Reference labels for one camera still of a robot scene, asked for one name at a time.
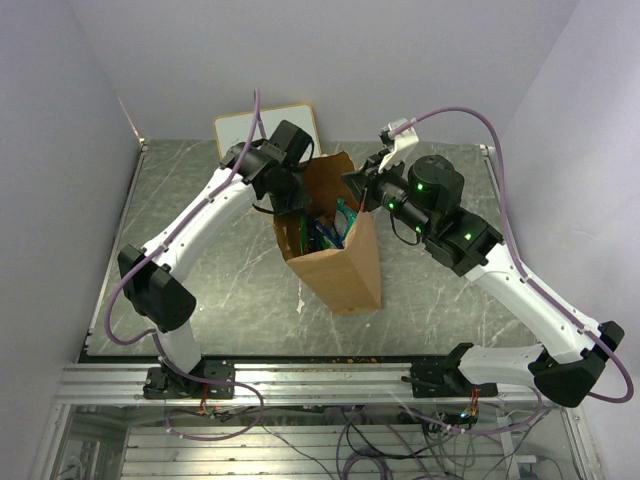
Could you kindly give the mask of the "green Chuba cassava chips bag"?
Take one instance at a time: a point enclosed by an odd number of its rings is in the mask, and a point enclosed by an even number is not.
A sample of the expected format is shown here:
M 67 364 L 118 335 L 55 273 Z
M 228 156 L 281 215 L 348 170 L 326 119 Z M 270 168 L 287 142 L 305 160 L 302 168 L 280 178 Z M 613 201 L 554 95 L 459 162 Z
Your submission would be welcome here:
M 300 215 L 299 222 L 299 243 L 300 253 L 306 255 L 309 251 L 309 226 L 308 226 L 308 214 L 302 213 Z

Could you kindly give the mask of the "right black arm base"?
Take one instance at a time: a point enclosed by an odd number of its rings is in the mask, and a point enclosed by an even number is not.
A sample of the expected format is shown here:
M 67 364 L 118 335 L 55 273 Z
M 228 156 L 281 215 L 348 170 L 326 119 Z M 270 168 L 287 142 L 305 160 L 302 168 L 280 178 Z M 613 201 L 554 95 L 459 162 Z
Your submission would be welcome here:
M 410 386 L 413 397 L 418 399 L 470 398 L 473 394 L 489 398 L 498 395 L 495 383 L 472 384 L 458 371 L 444 368 L 437 362 L 413 363 L 400 380 Z

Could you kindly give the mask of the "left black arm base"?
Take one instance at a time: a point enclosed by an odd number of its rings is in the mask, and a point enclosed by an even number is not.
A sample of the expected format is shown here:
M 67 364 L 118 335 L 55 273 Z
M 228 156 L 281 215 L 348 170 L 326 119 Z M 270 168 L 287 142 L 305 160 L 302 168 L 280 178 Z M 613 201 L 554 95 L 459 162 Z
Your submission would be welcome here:
M 164 364 L 147 371 L 143 385 L 143 398 L 147 400 L 167 399 L 231 399 L 234 394 L 235 369 L 232 365 L 211 360 L 203 360 L 194 374 L 208 380 L 216 380 L 220 385 L 189 380 Z

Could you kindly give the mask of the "brown paper bag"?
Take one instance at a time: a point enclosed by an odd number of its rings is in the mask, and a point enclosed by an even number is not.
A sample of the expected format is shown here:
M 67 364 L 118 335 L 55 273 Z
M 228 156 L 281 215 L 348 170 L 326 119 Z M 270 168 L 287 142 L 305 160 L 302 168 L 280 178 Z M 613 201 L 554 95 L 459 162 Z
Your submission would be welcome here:
M 303 173 L 311 201 L 300 213 L 273 218 L 274 233 L 287 266 L 337 315 L 376 311 L 382 307 L 382 276 L 373 216 L 359 211 L 359 204 L 342 181 L 355 171 L 346 152 L 318 157 Z M 357 219 L 342 249 L 317 250 L 313 223 L 320 220 L 330 230 L 337 200 L 342 198 L 357 212 Z M 309 251 L 300 253 L 300 215 L 307 213 Z

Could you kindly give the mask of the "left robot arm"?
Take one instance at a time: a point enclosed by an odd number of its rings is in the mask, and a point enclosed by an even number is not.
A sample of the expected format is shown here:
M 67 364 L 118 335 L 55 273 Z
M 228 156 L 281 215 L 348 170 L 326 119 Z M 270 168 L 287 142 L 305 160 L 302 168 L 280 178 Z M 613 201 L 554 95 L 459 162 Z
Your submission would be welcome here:
M 268 138 L 240 142 L 221 159 L 199 193 L 161 233 L 142 247 L 124 247 L 117 256 L 118 287 L 134 310 L 151 323 L 168 384 L 182 397 L 203 387 L 202 354 L 190 318 L 196 298 L 185 287 L 193 266 L 237 214 L 267 198 L 270 215 L 298 213 L 310 201 L 302 174 L 315 152 L 312 137 L 283 120 Z

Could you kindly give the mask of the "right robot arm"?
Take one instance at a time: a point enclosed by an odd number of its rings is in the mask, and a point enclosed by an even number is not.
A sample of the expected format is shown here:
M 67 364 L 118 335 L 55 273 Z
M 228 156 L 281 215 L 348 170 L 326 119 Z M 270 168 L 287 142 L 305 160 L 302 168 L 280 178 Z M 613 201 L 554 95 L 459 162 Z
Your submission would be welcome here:
M 385 209 L 409 227 L 431 257 L 481 287 L 536 337 L 534 345 L 487 348 L 461 343 L 445 358 L 440 382 L 450 394 L 474 385 L 511 384 L 537 389 L 563 407 L 593 396 L 594 386 L 624 337 L 609 321 L 598 323 L 552 293 L 528 269 L 518 269 L 502 234 L 461 207 L 464 177 L 440 155 L 411 167 L 381 171 L 372 159 L 342 177 L 366 212 Z

